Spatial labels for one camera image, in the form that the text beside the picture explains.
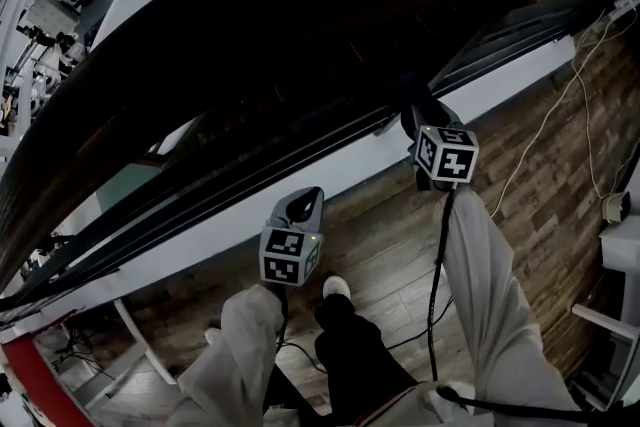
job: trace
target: wooden floor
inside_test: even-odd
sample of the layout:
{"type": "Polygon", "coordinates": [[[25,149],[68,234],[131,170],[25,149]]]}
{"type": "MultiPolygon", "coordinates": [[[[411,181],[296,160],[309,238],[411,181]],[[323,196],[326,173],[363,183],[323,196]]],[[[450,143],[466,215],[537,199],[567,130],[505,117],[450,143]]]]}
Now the wooden floor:
{"type": "MultiPolygon", "coordinates": [[[[639,71],[630,50],[614,40],[596,52],[582,74],[590,101],[594,172],[604,192],[640,136],[639,71]]],[[[570,77],[567,65],[473,123],[481,148],[473,188],[488,210],[495,208],[507,177],[570,77]]],[[[291,294],[287,338],[315,354],[313,311],[329,270],[347,279],[358,313],[380,327],[387,344],[424,329],[440,210],[436,194],[416,191],[407,162],[332,199],[325,212],[322,268],[309,285],[291,294]]],[[[600,205],[589,175],[585,105],[577,82],[530,150],[495,221],[515,250],[514,272],[540,322],[545,353],[569,377],[593,337],[590,325],[572,316],[570,307],[587,301],[596,285],[605,297],[612,288],[600,265],[600,205]]],[[[174,375],[203,350],[203,332],[219,322],[224,300],[258,280],[257,251],[257,240],[250,240],[127,299],[140,330],[174,375]]],[[[436,315],[448,298],[444,282],[436,315]]],[[[92,340],[103,364],[131,343],[112,306],[80,315],[72,324],[100,331],[92,340]]],[[[435,338],[441,377],[472,380],[455,308],[436,326],[435,338]]],[[[424,339],[393,355],[417,379],[430,378],[424,339]]],[[[330,411],[326,376],[300,351],[283,348],[278,364],[313,406],[330,411]]],[[[142,368],[95,414],[104,425],[155,425],[179,400],[175,388],[142,368]]]]}

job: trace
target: red stripe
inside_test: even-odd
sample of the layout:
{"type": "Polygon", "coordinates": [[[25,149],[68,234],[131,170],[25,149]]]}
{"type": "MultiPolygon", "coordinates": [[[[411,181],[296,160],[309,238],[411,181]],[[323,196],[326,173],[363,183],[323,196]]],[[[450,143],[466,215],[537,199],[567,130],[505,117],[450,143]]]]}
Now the red stripe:
{"type": "Polygon", "coordinates": [[[54,424],[64,427],[93,427],[93,422],[58,383],[28,334],[2,346],[11,369],[29,398],[54,424]]]}

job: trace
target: white sleeve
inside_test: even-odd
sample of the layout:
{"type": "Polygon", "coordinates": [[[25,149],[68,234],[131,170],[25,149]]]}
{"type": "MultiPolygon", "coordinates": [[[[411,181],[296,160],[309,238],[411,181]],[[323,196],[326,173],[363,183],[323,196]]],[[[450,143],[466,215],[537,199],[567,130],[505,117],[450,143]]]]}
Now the white sleeve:
{"type": "Polygon", "coordinates": [[[224,303],[221,331],[179,378],[182,389],[211,418],[209,425],[262,426],[276,333],[283,322],[280,300],[260,285],[224,303]]]}
{"type": "MultiPolygon", "coordinates": [[[[444,267],[475,366],[479,400],[578,410],[542,353],[540,327],[512,272],[513,250],[468,187],[456,192],[444,267]]],[[[500,427],[575,427],[496,416],[500,427]]]]}

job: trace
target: black cable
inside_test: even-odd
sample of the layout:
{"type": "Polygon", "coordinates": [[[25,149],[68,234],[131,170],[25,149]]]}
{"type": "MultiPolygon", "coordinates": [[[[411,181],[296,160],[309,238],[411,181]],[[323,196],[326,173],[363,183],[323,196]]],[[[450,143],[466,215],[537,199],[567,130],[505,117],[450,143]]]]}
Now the black cable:
{"type": "Polygon", "coordinates": [[[436,319],[436,321],[433,323],[433,325],[429,326],[427,325],[427,329],[425,329],[424,331],[418,333],[415,336],[412,336],[411,338],[407,338],[406,340],[404,340],[403,342],[397,343],[395,345],[392,345],[391,347],[387,347],[387,350],[393,350],[393,349],[397,349],[398,347],[400,347],[401,345],[407,344],[409,342],[413,342],[414,340],[417,340],[418,338],[420,338],[421,336],[423,336],[424,334],[426,334],[429,330],[433,329],[435,327],[435,325],[440,322],[442,320],[442,318],[444,317],[445,313],[447,313],[447,310],[449,309],[449,307],[453,304],[453,297],[449,297],[449,300],[447,301],[447,305],[444,307],[444,310],[442,310],[442,313],[440,314],[440,316],[436,319]]]}
{"type": "Polygon", "coordinates": [[[82,357],[82,356],[79,356],[78,354],[71,354],[69,357],[70,357],[70,358],[78,358],[78,359],[81,359],[81,360],[83,360],[83,361],[86,361],[86,362],[89,364],[89,366],[90,366],[91,368],[93,368],[94,370],[97,370],[97,371],[98,371],[98,372],[100,372],[101,374],[106,375],[106,376],[107,376],[109,379],[111,379],[112,381],[115,381],[115,380],[116,380],[116,378],[115,378],[115,377],[113,377],[112,375],[108,374],[105,370],[103,370],[103,369],[101,368],[100,363],[98,363],[97,361],[95,361],[95,360],[93,360],[93,359],[84,358],[84,357],[82,357]]]}
{"type": "Polygon", "coordinates": [[[284,322],[282,323],[282,328],[280,329],[280,334],[278,335],[278,343],[276,344],[276,354],[280,352],[282,348],[282,344],[284,343],[284,335],[287,330],[287,323],[289,320],[289,301],[287,300],[287,288],[284,285],[275,285],[275,292],[280,299],[280,303],[282,304],[282,316],[284,317],[284,322]]]}
{"type": "Polygon", "coordinates": [[[519,418],[544,418],[553,420],[565,420],[568,422],[583,423],[589,427],[604,427],[609,425],[635,425],[640,413],[640,402],[622,407],[622,402],[615,404],[607,411],[566,411],[535,406],[517,406],[512,404],[499,404],[463,398],[448,386],[438,386],[436,392],[443,399],[461,406],[473,406],[495,413],[519,418]]]}
{"type": "Polygon", "coordinates": [[[300,345],[298,345],[297,343],[293,343],[293,342],[284,342],[282,344],[283,347],[297,347],[298,349],[300,349],[304,355],[307,357],[307,359],[311,362],[311,366],[313,366],[313,368],[315,368],[318,372],[322,372],[323,374],[327,374],[328,372],[326,370],[324,370],[323,368],[320,368],[315,360],[311,357],[311,355],[304,349],[304,347],[301,347],[300,345]]]}
{"type": "MultiPolygon", "coordinates": [[[[444,307],[444,310],[442,310],[442,313],[440,313],[440,316],[435,320],[435,322],[433,323],[433,326],[431,326],[431,328],[435,327],[435,325],[440,322],[443,317],[445,316],[445,314],[447,313],[447,310],[449,310],[450,306],[453,304],[453,297],[449,297],[449,300],[447,301],[446,306],[444,307]]],[[[387,350],[393,350],[393,349],[397,349],[398,347],[400,347],[401,345],[405,345],[409,342],[413,342],[414,340],[417,340],[418,338],[420,338],[421,336],[423,336],[430,328],[427,327],[427,329],[425,329],[424,331],[418,333],[415,336],[412,336],[411,338],[408,338],[400,343],[397,343],[395,345],[392,345],[391,347],[387,347],[387,350]]],[[[323,374],[327,374],[328,372],[322,368],[320,368],[315,360],[313,359],[313,357],[311,357],[311,355],[300,345],[298,345],[297,343],[293,343],[293,342],[283,342],[282,343],[282,347],[297,347],[298,349],[300,349],[304,355],[307,357],[307,359],[309,360],[309,362],[311,363],[311,366],[313,366],[313,368],[315,368],[318,372],[322,372],[323,374]]]]}
{"type": "Polygon", "coordinates": [[[431,375],[433,382],[438,381],[438,366],[436,364],[436,351],[433,347],[433,315],[436,308],[436,294],[438,292],[438,283],[440,282],[440,273],[442,272],[442,263],[444,262],[444,251],[447,247],[447,236],[449,235],[449,217],[453,210],[453,197],[455,189],[449,191],[447,201],[444,204],[444,212],[442,213],[442,228],[440,229],[440,244],[438,246],[438,258],[436,259],[436,270],[433,275],[433,285],[431,287],[431,297],[429,299],[429,316],[427,318],[427,340],[429,344],[429,359],[431,362],[431,375]]]}

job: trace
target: fiducial marker cube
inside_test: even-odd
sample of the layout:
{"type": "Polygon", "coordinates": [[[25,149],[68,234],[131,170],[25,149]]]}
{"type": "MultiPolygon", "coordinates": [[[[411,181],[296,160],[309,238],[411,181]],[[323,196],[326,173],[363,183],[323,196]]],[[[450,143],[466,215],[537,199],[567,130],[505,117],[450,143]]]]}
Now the fiducial marker cube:
{"type": "Polygon", "coordinates": [[[434,181],[469,183],[479,151],[471,131],[423,126],[415,160],[434,181]]]}
{"type": "Polygon", "coordinates": [[[301,286],[320,261],[324,237],[266,226],[260,237],[260,277],[263,281],[301,286]]]}

